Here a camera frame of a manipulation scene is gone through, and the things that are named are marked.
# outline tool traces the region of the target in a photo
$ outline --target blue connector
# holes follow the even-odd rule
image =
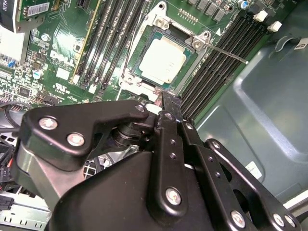
[[[13,68],[13,67],[15,66],[15,64],[16,64],[16,60],[11,60],[11,61],[9,61],[9,63],[8,63],[8,67],[9,67],[9,68]]]

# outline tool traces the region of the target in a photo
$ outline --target red wire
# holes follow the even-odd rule
[[[13,158],[10,159],[10,161],[9,161],[9,163],[8,163],[8,165],[7,165],[7,167],[11,167],[12,162],[13,162]]]

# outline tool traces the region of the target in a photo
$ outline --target black plastic bracket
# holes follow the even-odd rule
[[[157,222],[171,226],[186,214],[188,199],[182,139],[175,117],[166,111],[158,115],[154,143],[147,207]]]
[[[56,120],[57,128],[40,127],[39,121],[46,117]],[[146,108],[133,100],[36,108],[24,115],[19,138],[24,147],[48,163],[64,171],[74,171],[83,167],[96,133],[102,133],[106,139],[117,125],[147,117]],[[70,133],[82,135],[84,144],[79,147],[69,144]]]
[[[208,139],[205,147],[215,152],[229,175],[230,186],[258,230],[300,231],[299,222],[219,141]]]
[[[217,230],[257,230],[240,207],[214,152],[203,146],[197,130],[183,122],[180,131],[185,162],[195,167],[213,227]]]

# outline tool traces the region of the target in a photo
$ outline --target black ram slot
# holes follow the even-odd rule
[[[100,38],[100,43],[99,43],[99,46],[98,48],[95,50],[95,54],[94,54],[94,58],[91,62],[91,65],[90,65],[90,68],[88,69],[88,76],[91,76],[93,77],[93,72],[95,70],[95,67],[96,67],[96,64],[98,62],[98,59],[107,43],[107,37],[110,33],[110,30],[111,30],[111,25],[112,23],[115,21],[115,18],[117,17],[117,13],[118,11],[120,10],[120,7],[121,7],[121,4],[118,2],[118,1],[114,1],[114,3],[116,4],[116,7],[113,6],[111,9],[112,9],[112,13],[109,17],[109,21],[106,22],[105,24],[105,27],[104,27],[104,32],[102,33],[103,35],[101,36]]]
[[[126,32],[125,32],[125,34],[126,34],[125,39],[121,40],[121,43],[119,44],[119,46],[118,46],[118,48],[115,52],[115,55],[114,55],[114,58],[113,58],[113,60],[110,64],[110,67],[109,67],[105,77],[103,78],[103,85],[102,85],[103,88],[105,88],[105,86],[108,84],[108,82],[109,82],[109,80],[112,76],[112,73],[114,72],[115,67],[119,62],[121,54],[123,53],[124,48],[129,41],[129,38],[131,37],[132,33],[134,32],[134,30],[137,27],[139,16],[140,16],[144,2],[145,1],[143,1],[143,0],[139,1],[137,7],[134,10],[134,13],[132,14],[132,21],[127,26],[127,29],[126,29]]]
[[[256,37],[253,37],[252,40],[249,40],[249,45],[242,51],[244,51],[243,57],[246,57],[250,51],[258,44],[258,42],[261,40],[261,38],[263,37],[263,33],[257,34]],[[228,57],[230,59],[230,69],[226,71],[226,73],[223,73],[222,75],[225,76],[219,83],[218,86],[214,89],[212,89],[211,93],[209,95],[207,95],[206,97],[202,98],[202,102],[199,103],[194,111],[192,113],[190,113],[190,116],[193,118],[196,118],[199,113],[206,107],[206,105],[210,102],[210,100],[215,96],[215,94],[219,91],[219,89],[226,83],[227,79],[232,75],[232,73],[242,64],[241,62],[232,59],[230,57]]]
[[[92,56],[92,51],[93,49],[98,45],[98,42],[101,41],[100,38],[101,38],[101,34],[104,32],[104,30],[106,30],[106,24],[103,25],[103,20],[104,20],[104,15],[108,15],[109,18],[107,18],[107,21],[110,20],[110,14],[108,13],[110,7],[113,6],[113,4],[115,4],[116,0],[108,0],[107,3],[105,3],[105,6],[102,8],[102,12],[100,13],[100,17],[99,17],[99,21],[98,21],[98,24],[96,26],[96,29],[95,29],[95,32],[94,32],[94,35],[92,35],[89,39],[89,41],[87,41],[87,43],[89,44],[90,43],[90,48],[87,52],[87,55],[86,55],[86,58],[85,60],[82,62],[82,64],[79,65],[79,68],[78,68],[78,73],[79,74],[82,74],[82,72],[84,72],[84,68],[85,68],[85,64],[88,63],[88,61],[90,60],[91,56]]]
[[[102,75],[105,71],[106,65],[107,65],[107,63],[110,59],[110,55],[112,54],[112,52],[116,48],[116,44],[117,44],[119,36],[122,32],[122,29],[124,28],[124,25],[127,22],[127,19],[130,15],[130,12],[133,10],[134,4],[128,4],[128,3],[129,3],[129,1],[127,1],[127,4],[126,4],[126,7],[127,7],[127,9],[125,10],[126,14],[122,15],[122,18],[121,18],[120,23],[119,23],[119,27],[116,30],[116,34],[114,34],[114,36],[112,36],[112,39],[111,39],[111,42],[110,42],[111,46],[108,48],[108,50],[104,54],[103,61],[100,65],[99,70],[98,70],[97,75],[96,75],[98,77],[98,79],[100,79],[102,77]]]
[[[238,28],[242,27],[242,24],[244,23],[244,19],[238,17],[234,23],[231,25],[231,27],[229,28],[229,30],[226,32],[226,34],[222,37],[222,39],[219,41],[218,43],[218,47],[220,47],[220,45],[224,45],[224,43],[226,41],[228,41],[227,39],[231,36],[235,34],[235,31],[238,30]],[[210,54],[210,56],[207,58],[207,60],[205,61],[205,63],[202,65],[202,67],[200,68],[200,70],[205,69],[209,63],[214,61],[215,56],[219,54],[218,51],[213,50]],[[196,77],[192,78],[189,86],[185,89],[185,91],[182,94],[183,98],[187,97],[187,94],[189,94],[191,91],[193,91],[193,87],[197,84],[197,82],[199,81],[198,78],[199,73],[196,75]]]
[[[235,53],[233,50],[237,45],[242,45],[241,40],[244,38],[244,35],[248,31],[249,29],[242,27],[240,31],[237,31],[236,37],[229,40],[228,44],[223,46],[223,49]],[[193,90],[189,92],[188,96],[183,101],[183,105],[188,106],[187,108],[183,108],[183,113],[187,112],[187,110],[190,108],[189,105],[204,91],[209,81],[211,81],[213,77],[216,78],[215,73],[222,69],[223,63],[227,60],[227,56],[219,52],[215,52],[214,56],[214,61],[210,62],[208,66],[203,67],[204,69],[200,73],[199,82],[193,87]]]
[[[238,16],[218,47],[245,58],[265,35],[266,29],[249,15]],[[212,51],[200,71],[182,94],[182,112],[195,119],[241,63],[218,51]]]
[[[238,48],[238,50],[236,50],[235,52],[238,53],[239,49],[241,49],[240,53],[242,54],[242,52],[250,52],[253,47],[254,47],[254,41],[258,42],[261,39],[261,35],[257,34],[258,31],[255,30],[253,34],[249,35],[248,42],[250,42],[249,47],[247,47],[246,49],[244,47]],[[217,85],[219,85],[219,82],[222,82],[223,84],[227,81],[227,79],[230,77],[230,75],[232,75],[232,73],[236,70],[236,68],[240,65],[241,63],[231,57],[227,57],[226,58],[226,62],[225,64],[221,67],[220,71],[217,73],[216,77],[217,79],[213,80],[206,89],[203,90],[203,94],[201,96],[199,96],[199,101],[196,102],[194,105],[196,105],[195,108],[191,108],[187,114],[189,116],[192,116],[194,114],[196,114],[196,112],[199,112],[200,110],[202,110],[202,105],[204,104],[204,102],[207,102],[207,100],[209,98],[212,98],[213,95],[211,93],[215,93],[217,92],[220,88],[217,88]]]

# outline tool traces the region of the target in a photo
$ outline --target motherboard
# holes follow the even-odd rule
[[[182,97],[190,119],[204,113],[296,6],[294,0],[22,3],[22,20],[44,18],[23,33],[1,27],[2,102],[146,104],[167,90]]]

